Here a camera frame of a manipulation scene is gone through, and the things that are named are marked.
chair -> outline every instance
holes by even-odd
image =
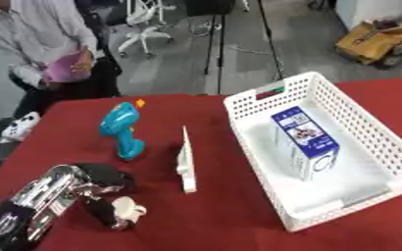
[[[105,58],[108,59],[117,75],[121,75],[123,70],[117,60],[114,58],[109,47],[110,30],[97,13],[92,13],[92,6],[88,5],[89,0],[75,0],[77,10],[82,15],[85,25],[91,29],[97,39],[97,50],[102,50]]]
[[[138,41],[141,42],[147,58],[152,58],[154,55],[149,51],[146,39],[168,38],[169,42],[174,41],[169,34],[157,31],[160,28],[158,25],[140,27],[144,23],[149,23],[156,14],[159,14],[162,8],[163,6],[155,0],[126,0],[126,23],[128,25],[137,25],[139,30],[126,35],[127,41],[119,47],[121,57],[126,57],[125,50],[127,47]]]
[[[176,10],[175,5],[166,5],[163,0],[156,0],[158,7],[158,20],[160,25],[166,25],[165,12]],[[120,0],[118,5],[113,5],[112,10],[108,16],[104,18],[105,24],[111,28],[111,32],[118,32],[115,28],[116,25],[126,25],[127,7],[125,0]]]

table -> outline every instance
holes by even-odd
[[[402,79],[339,87],[402,136]],[[115,104],[135,100],[122,98],[56,105],[2,167],[0,199],[59,163],[105,162],[131,171],[139,182],[132,197],[148,208],[148,215],[135,230],[106,230],[76,204],[38,250],[402,250],[402,196],[320,226],[286,232],[228,126],[224,97],[143,98],[146,106],[135,136],[146,141],[147,151],[131,163],[119,161],[114,140],[97,132]],[[188,195],[175,171],[182,125],[188,129],[198,175],[198,192]]]

blue milk carton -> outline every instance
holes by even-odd
[[[302,180],[333,168],[339,144],[299,107],[272,115],[276,149]]]

tripod leg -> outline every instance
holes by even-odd
[[[277,56],[275,45],[273,43],[273,33],[272,33],[272,30],[270,29],[270,25],[268,24],[267,15],[265,13],[265,9],[264,9],[262,0],[258,0],[258,4],[259,4],[259,11],[261,12],[261,16],[262,16],[262,22],[264,23],[265,34],[268,38],[268,41],[270,44],[270,49],[273,53],[273,59],[275,60],[275,63],[276,63],[277,80],[280,80],[280,79],[284,78],[283,66],[281,65],[281,62]]]
[[[221,15],[221,40],[220,40],[220,57],[218,58],[218,94],[221,95],[223,83],[223,67],[224,67],[224,40],[226,38],[226,15]]]
[[[217,18],[217,16],[215,16],[215,15],[212,16],[212,23],[211,23],[210,30],[209,30],[209,48],[207,51],[207,62],[206,62],[206,67],[204,68],[204,75],[209,74],[210,57],[212,55],[212,44],[213,44],[213,38],[215,36],[216,18]]]

floor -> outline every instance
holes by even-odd
[[[119,78],[119,88],[125,95],[218,93],[218,41],[211,61],[212,70],[204,76],[208,37],[198,37],[188,32],[189,19],[184,16],[181,0],[174,1],[178,9],[167,13],[166,19],[173,26],[167,27],[166,32],[175,37],[176,43],[151,41],[149,45],[157,55],[152,60],[145,58],[139,46],[126,51],[128,58],[118,57],[124,68],[124,74]],[[308,10],[306,3],[307,0],[264,0],[275,47],[286,76],[317,71],[333,82],[402,77],[402,66],[385,72],[351,63],[338,56],[333,50],[333,44],[346,32],[343,24],[334,12],[313,12]],[[237,6],[227,18],[222,94],[261,86],[273,81],[276,76],[257,0],[250,0],[250,7],[251,11],[245,13]],[[206,20],[193,19],[192,26],[198,27]],[[114,50],[122,43],[130,28],[121,25],[117,30],[111,38]],[[251,50],[253,53],[238,51],[236,48]],[[0,54],[0,118],[10,116],[23,95],[6,78],[11,60]]]

